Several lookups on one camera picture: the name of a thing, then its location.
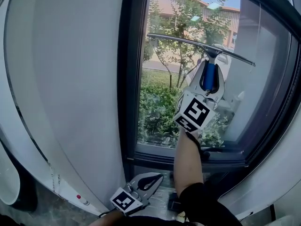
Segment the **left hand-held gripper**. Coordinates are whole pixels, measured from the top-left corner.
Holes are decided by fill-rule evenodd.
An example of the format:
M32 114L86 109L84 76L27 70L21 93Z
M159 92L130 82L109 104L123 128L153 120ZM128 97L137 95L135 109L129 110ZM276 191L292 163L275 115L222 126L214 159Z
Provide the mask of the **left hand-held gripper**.
M120 187L110 198L110 202L122 214L130 216L149 205L149 198L158 189L163 179L163 174L156 172L139 174L130 181L130 184Z

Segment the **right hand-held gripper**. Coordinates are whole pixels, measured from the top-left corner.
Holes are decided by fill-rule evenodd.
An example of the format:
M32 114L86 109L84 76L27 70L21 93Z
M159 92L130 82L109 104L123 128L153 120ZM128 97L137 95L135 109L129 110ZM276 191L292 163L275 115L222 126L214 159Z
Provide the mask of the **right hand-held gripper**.
M173 121L187 132L200 132L215 116L215 109L223 97L225 81L219 65L214 66L213 87L210 96L201 93L206 90L203 81L207 61L202 61L188 88L180 95Z

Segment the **blue handled metal squeegee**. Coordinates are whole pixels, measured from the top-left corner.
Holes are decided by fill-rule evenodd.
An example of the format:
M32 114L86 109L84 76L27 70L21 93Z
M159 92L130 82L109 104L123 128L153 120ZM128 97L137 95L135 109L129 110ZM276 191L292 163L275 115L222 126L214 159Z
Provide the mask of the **blue handled metal squeegee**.
M214 71L215 71L215 63L214 62L215 62L216 57L219 54L224 53L224 54L226 54L230 57L233 57L237 60L240 60L244 63L247 63L247 64L252 65L252 66L255 67L255 63L253 61L250 61L250 60L248 60L248 59L246 59L246 58L244 58L244 57L242 57L238 54L227 51L223 48L218 48L216 46L207 45L207 44L204 44L202 42L195 41L195 40L178 38L178 37L173 37L173 36L158 34L158 33L148 33L147 36L150 37L150 38L156 38L156 39L174 40L174 41L177 41L177 42L188 43L188 44L191 44L191 45L201 47L204 50L204 52L207 54L208 58L209 58L207 70L206 70L206 73L205 73L205 90L208 90L208 91L211 91L213 89Z

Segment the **large window glass pane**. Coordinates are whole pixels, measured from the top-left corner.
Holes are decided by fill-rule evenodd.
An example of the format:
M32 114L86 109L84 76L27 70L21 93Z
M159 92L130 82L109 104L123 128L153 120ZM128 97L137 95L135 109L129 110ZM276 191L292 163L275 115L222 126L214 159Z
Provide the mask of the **large window glass pane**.
M217 0L203 1L210 3ZM219 106L225 108L233 112L234 116L224 134L225 147L219 148L222 152L231 149L246 152L249 146L254 146L271 120L275 118L275 111L279 108L293 72L294 64L291 58L296 55L296 40L261 5L249 0L227 0L224 6L240 9L235 47L231 50L223 43L213 46L253 61L255 67L232 57L230 71L224 84L225 91L217 108ZM182 86L177 88L179 66L170 65L169 73L159 62L152 50L152 43L148 41L148 13L149 11L146 20L141 86L143 81L157 82L167 85L170 89L179 89L183 93L202 61L207 61L205 67L207 70L209 58L206 53L203 58L195 56L197 67L187 74ZM137 141L136 149L142 150L145 145L149 144Z

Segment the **person's left forearm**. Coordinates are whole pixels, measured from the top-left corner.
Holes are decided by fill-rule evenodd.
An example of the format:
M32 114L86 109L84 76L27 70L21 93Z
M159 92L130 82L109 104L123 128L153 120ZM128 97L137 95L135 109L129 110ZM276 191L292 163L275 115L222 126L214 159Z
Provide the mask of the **person's left forearm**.
M124 217L119 210L113 210L105 214L103 217L92 222L88 226L113 226L118 220Z

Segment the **person's right forearm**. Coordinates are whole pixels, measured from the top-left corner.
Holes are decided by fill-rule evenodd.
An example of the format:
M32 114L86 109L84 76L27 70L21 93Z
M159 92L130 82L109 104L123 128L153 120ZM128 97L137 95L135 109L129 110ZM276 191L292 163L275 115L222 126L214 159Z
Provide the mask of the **person's right forearm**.
M180 129L174 157L174 186L178 196L192 184L203 183L201 158L197 145Z

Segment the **clear plastic sheet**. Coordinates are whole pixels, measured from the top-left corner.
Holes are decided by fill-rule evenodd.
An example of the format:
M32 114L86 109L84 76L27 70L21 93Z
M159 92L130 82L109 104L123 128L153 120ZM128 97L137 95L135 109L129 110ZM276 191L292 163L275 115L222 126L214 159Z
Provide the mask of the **clear plastic sheet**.
M167 210L169 195L174 192L174 188L160 186L150 197L150 206L158 210Z

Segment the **black flat box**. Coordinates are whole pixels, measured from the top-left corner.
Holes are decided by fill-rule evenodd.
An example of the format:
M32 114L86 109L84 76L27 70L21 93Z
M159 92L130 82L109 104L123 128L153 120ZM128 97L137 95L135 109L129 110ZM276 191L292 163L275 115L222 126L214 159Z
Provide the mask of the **black flat box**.
M172 192L169 195L167 209L169 211L173 211L177 213L181 213L183 211L182 205L180 203L180 200L176 192Z

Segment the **green hedge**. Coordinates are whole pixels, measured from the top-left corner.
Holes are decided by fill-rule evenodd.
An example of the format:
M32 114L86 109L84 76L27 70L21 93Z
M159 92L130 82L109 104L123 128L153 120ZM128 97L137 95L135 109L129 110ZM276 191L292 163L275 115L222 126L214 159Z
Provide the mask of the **green hedge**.
M143 81L140 91L137 141L141 144L176 148L179 126L173 122L177 100L182 92L157 82ZM198 139L202 147L223 148L224 134L234 113L218 107L216 115Z

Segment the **person's black clothing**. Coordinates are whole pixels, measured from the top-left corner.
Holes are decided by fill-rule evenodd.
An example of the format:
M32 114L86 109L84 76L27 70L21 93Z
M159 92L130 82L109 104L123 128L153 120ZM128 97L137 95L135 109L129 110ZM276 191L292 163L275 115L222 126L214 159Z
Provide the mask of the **person's black clothing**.
M125 216L113 226L242 226L240 221L206 189L204 184L195 183L180 195L188 222L163 220L148 216Z

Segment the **thin leafy tree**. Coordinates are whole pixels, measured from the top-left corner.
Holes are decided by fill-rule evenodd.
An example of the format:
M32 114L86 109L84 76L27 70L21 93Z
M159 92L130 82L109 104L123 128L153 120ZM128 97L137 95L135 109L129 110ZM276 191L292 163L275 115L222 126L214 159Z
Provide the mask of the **thin leafy tree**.
M222 44L225 39L230 19L223 16L222 6L227 0L217 0L217 7L204 16L206 7L201 0L175 0L170 18L170 34L182 39L196 40L207 45ZM176 86L180 88L187 76L197 67L194 57L203 58L205 52L195 45L184 42L171 42L174 55L172 61L179 63L179 75Z
M172 37L184 38L186 24L180 21L179 13L175 10L171 16L165 17L159 6L159 0L150 0L148 13L148 33L168 35ZM148 38L152 43L152 50L159 62L170 73L170 65L178 65L178 77L176 87L180 88L185 80L184 70L187 66L186 55L188 46L183 42L171 39Z

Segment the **white bottle red cap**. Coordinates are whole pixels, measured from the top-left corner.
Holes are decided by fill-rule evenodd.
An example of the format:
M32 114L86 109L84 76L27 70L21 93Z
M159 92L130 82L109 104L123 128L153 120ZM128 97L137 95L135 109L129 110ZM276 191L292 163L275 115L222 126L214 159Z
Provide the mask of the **white bottle red cap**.
M81 203L81 204L83 204L83 205L85 205L85 206L88 206L90 203L84 198L84 197L82 197L80 194L77 194L76 195L76 198L78 199L78 201Z

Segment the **white shell chair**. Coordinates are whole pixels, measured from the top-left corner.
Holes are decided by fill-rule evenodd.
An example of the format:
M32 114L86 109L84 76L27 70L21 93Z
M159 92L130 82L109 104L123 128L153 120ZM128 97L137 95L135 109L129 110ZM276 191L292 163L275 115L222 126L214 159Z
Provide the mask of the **white shell chair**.
M34 178L3 145L0 145L0 200L25 212L34 212L38 206Z

